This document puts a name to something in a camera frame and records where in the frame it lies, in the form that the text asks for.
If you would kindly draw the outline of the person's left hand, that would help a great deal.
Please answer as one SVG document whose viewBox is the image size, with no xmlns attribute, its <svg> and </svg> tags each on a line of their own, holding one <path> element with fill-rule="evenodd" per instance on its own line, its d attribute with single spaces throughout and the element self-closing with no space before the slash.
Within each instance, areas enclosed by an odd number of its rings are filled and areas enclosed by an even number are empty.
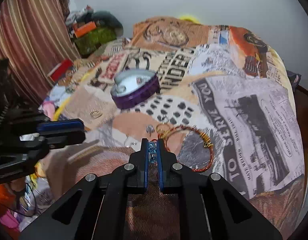
<svg viewBox="0 0 308 240">
<path fill-rule="evenodd" d="M 13 193 L 16 195 L 16 199 L 23 197 L 26 191 L 25 177 L 11 181 L 10 188 L 13 191 Z"/>
</svg>

